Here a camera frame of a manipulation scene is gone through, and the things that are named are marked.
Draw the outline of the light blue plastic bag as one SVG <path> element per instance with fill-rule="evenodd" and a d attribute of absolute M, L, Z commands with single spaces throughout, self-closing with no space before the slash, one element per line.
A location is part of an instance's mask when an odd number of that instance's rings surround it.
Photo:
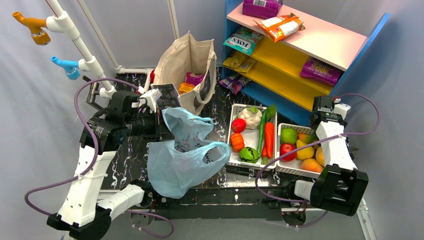
<path fill-rule="evenodd" d="M 166 108 L 162 115 L 174 139 L 149 143 L 147 177 L 159 195 L 180 199 L 217 174 L 229 162 L 231 149 L 224 142 L 206 139 L 214 130 L 210 117 L 182 107 Z"/>

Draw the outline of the beige canvas tote bag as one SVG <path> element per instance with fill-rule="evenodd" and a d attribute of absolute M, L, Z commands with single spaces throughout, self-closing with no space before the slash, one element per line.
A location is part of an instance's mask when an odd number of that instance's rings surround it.
<path fill-rule="evenodd" d="M 215 91 L 216 60 L 214 40 L 197 41 L 188 32 L 176 39 L 161 56 L 150 86 L 161 90 L 162 106 L 180 106 L 198 116 Z M 203 79 L 192 90 L 180 94 L 178 89 L 188 72 L 203 75 Z"/>

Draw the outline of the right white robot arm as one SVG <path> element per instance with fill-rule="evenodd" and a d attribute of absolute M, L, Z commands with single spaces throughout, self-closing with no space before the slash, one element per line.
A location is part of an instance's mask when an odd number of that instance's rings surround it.
<path fill-rule="evenodd" d="M 294 195 L 312 207 L 353 216 L 369 183 L 368 174 L 354 164 L 344 133 L 346 109 L 330 96 L 316 96 L 309 125 L 318 137 L 324 168 L 315 182 L 297 180 Z"/>

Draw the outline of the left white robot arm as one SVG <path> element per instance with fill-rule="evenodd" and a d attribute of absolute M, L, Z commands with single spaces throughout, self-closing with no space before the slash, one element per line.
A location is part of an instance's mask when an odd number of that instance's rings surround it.
<path fill-rule="evenodd" d="M 144 94 L 119 90 L 108 107 L 87 121 L 74 180 L 62 207 L 48 217 L 48 226 L 67 231 L 76 240 L 99 240 L 118 215 L 142 203 L 145 184 L 139 180 L 104 200 L 98 196 L 108 166 L 124 140 L 141 137 L 162 142 L 172 138 L 157 104 L 161 95 L 158 89 Z"/>

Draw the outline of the purple grape candy bag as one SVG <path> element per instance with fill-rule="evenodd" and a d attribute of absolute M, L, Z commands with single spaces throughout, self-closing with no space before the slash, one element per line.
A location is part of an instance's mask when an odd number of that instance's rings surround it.
<path fill-rule="evenodd" d="M 185 75 L 184 82 L 193 86 L 197 86 L 204 80 L 204 74 L 196 74 L 193 72 L 187 72 Z"/>

